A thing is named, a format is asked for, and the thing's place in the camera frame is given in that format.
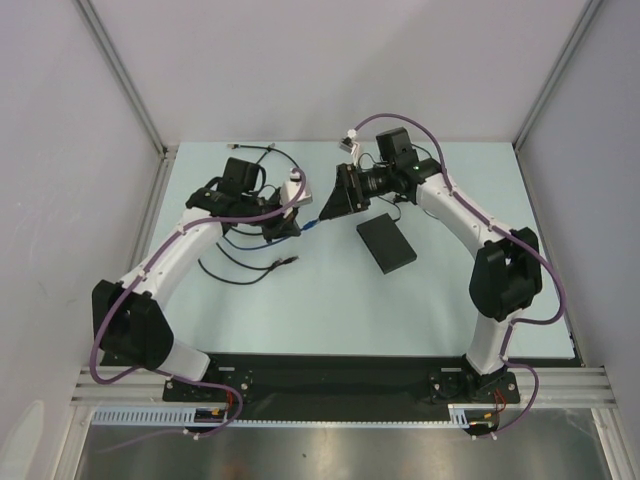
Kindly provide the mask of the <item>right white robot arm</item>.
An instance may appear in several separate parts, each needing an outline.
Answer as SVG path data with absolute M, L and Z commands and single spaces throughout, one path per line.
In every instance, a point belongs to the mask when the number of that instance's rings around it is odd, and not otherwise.
M 478 318 L 463 357 L 460 388 L 469 400 L 484 401 L 507 373 L 501 348 L 508 342 L 508 322 L 542 289 L 537 235 L 529 228 L 500 232 L 446 177 L 443 161 L 420 158 L 405 128 L 377 135 L 380 159 L 369 169 L 360 165 L 356 136 L 351 130 L 340 142 L 352 160 L 337 165 L 334 188 L 319 218 L 365 211 L 372 198 L 393 193 L 435 216 L 466 247 L 474 259 L 469 294 Z

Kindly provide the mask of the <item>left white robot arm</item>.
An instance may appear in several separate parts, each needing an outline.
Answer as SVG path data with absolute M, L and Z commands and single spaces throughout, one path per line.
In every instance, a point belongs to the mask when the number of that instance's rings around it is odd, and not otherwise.
M 229 158 L 222 175 L 191 194 L 180 219 L 154 251 L 118 281 L 102 280 L 94 287 L 89 369 L 96 383 L 110 382 L 97 372 L 97 356 L 104 351 L 126 360 L 132 370 L 181 378 L 199 400 L 217 394 L 220 376 L 209 369 L 209 356 L 174 336 L 164 309 L 191 267 L 230 227 L 258 226 L 268 241 L 299 235 L 298 210 L 312 201 L 305 172 L 292 168 L 269 198 L 255 191 L 265 175 L 256 163 Z

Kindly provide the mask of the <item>black network switch box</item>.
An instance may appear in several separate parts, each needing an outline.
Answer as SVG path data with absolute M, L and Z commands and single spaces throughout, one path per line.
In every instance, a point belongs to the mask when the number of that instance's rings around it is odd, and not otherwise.
M 384 274 L 417 260 L 416 251 L 388 214 L 358 224 L 356 231 Z

